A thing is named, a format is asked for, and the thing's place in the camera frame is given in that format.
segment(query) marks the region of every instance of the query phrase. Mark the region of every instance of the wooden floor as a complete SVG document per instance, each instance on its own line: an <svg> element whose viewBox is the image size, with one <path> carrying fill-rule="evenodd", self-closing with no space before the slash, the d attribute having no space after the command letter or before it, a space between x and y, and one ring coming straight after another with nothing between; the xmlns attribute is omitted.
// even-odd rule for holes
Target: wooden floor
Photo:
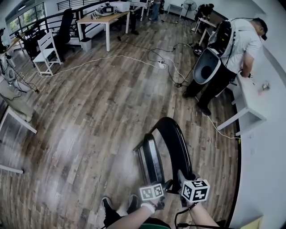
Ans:
<svg viewBox="0 0 286 229"><path fill-rule="evenodd" d="M163 15L166 21L178 17ZM191 32L191 21L178 24L143 21L139 36L123 35L133 44L171 50L178 43L200 39ZM87 61L112 55L125 55L147 63L148 50L119 42L111 29L111 51L106 52L105 34L93 39L93 49L68 52L60 72ZM177 46L174 52L160 51L174 60L184 76L195 63L189 47ZM170 73L182 81L172 62ZM17 70L34 83L40 93L28 93L23 100L36 110L32 123L37 134L8 117L1 133L0 163L22 168L24 174L0 170L0 219L8 229L94 229L103 226L101 199L111 197L114 207L128 200L142 185L138 155L132 148L164 116L180 125L188 145L193 169L211 185L205 207L215 220L227 220L234 197L238 147L236 140L221 136L206 116L196 109L195 99L183 99L185 87L176 88L167 69L114 57L90 62L82 67L41 78L27 56L18 52ZM231 96L223 92L209 106L215 125L234 114ZM223 134L234 136L229 126ZM164 165L165 178L171 178L168 152L156 136ZM177 195L167 195L166 206L156 216L174 228L179 211ZM185 214L181 222L190 222Z"/></svg>

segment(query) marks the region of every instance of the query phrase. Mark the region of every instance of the chair backrest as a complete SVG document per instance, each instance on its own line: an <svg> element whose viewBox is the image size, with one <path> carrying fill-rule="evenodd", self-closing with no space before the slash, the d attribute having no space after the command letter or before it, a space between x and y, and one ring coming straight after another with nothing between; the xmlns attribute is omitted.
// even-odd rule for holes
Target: chair backrest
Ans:
<svg viewBox="0 0 286 229"><path fill-rule="evenodd" d="M161 118L149 133L152 133L155 129L162 135L171 157L173 173L171 193L178 194L181 189L178 170L181 170L187 180L195 179L185 139L179 125L172 118Z"/></svg>
<svg viewBox="0 0 286 229"><path fill-rule="evenodd" d="M72 24L72 20L73 20L72 9L66 9L63 12L62 23L59 29L59 36L61 37L62 43L68 43L71 39L70 27Z"/></svg>
<svg viewBox="0 0 286 229"><path fill-rule="evenodd" d="M47 33L43 38L38 40L39 48L41 52L47 48L50 44L53 44L53 48L55 49L55 43L52 32Z"/></svg>

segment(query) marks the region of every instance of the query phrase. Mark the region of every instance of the black cap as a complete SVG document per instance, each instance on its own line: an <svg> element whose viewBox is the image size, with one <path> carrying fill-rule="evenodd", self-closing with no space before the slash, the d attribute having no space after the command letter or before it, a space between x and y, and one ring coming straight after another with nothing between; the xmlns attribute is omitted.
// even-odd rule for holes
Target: black cap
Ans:
<svg viewBox="0 0 286 229"><path fill-rule="evenodd" d="M265 40L265 41L266 41L266 40L267 40L266 33L267 33L267 31L268 31L268 28L267 28L267 25L266 25L265 21L264 21L264 20L262 20L262 19L261 19L261 18L259 18L259 17L254 18L254 19L253 19L253 21L258 22L258 23L263 27L265 34L264 34L264 35L262 35L261 37L262 37L262 39L263 39L263 40Z"/></svg>

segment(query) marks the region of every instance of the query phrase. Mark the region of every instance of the black shoe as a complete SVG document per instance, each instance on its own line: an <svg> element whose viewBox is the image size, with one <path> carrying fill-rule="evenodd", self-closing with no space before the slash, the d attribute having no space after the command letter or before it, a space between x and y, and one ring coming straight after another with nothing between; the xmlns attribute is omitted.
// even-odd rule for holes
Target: black shoe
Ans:
<svg viewBox="0 0 286 229"><path fill-rule="evenodd" d="M104 196L102 198L101 204L106 212L106 210L111 209L114 210L112 203L111 203L111 199L108 196Z"/></svg>
<svg viewBox="0 0 286 229"><path fill-rule="evenodd" d="M138 208L139 208L138 196L132 194L129 197L129 207L128 207L127 213L131 214L132 212L135 212Z"/></svg>
<svg viewBox="0 0 286 229"><path fill-rule="evenodd" d="M182 94L183 98L191 98L194 97L192 95L189 95L186 91Z"/></svg>
<svg viewBox="0 0 286 229"><path fill-rule="evenodd" d="M137 30L132 30L131 33L134 34L134 35L139 35Z"/></svg>
<svg viewBox="0 0 286 229"><path fill-rule="evenodd" d="M210 112L209 108L203 107L203 106L201 106L199 103L197 103L197 106L198 106L198 108L201 110L201 112L202 112L204 115L206 115L206 116L210 116L210 115L211 115L211 112Z"/></svg>

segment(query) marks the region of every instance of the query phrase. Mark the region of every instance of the chair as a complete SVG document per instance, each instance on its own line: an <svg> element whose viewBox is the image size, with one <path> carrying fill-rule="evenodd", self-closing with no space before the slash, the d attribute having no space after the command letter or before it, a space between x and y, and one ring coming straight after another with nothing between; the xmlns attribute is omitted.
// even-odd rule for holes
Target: chair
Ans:
<svg viewBox="0 0 286 229"><path fill-rule="evenodd" d="M57 47L57 50L59 51L59 55L61 57L62 60L64 60L63 58L63 54L68 50L67 48L67 43L71 40L71 36L70 36L70 27L72 24L72 20L73 20L73 13L72 13L72 9L66 9L63 12L63 18L62 18L62 23L59 29L58 34L54 37L55 39L55 45Z"/></svg>
<svg viewBox="0 0 286 229"><path fill-rule="evenodd" d="M173 179L167 182L164 179L160 154L152 135L156 129L160 132L171 157ZM172 118L161 118L133 150L139 153L146 185L161 183L167 192L179 194L182 180L196 179L182 131Z"/></svg>
<svg viewBox="0 0 286 229"><path fill-rule="evenodd" d="M59 63L62 64L62 62L59 59L59 55L58 52L55 48L55 43L54 43L54 38L53 38L53 34L52 32L49 32L47 35L45 35L42 39L38 40L38 44L39 44L39 48L40 48L40 53L39 55L37 55L37 57L33 60L38 72L40 74L50 74L50 75L54 75L52 70L50 69L51 66L53 66L53 64L55 63ZM48 57L50 56L50 54L52 52L55 52L56 57L57 57L57 61L49 61ZM41 70L39 69L37 63L38 62L45 62L46 66L47 66L47 70L45 72L41 72Z"/></svg>

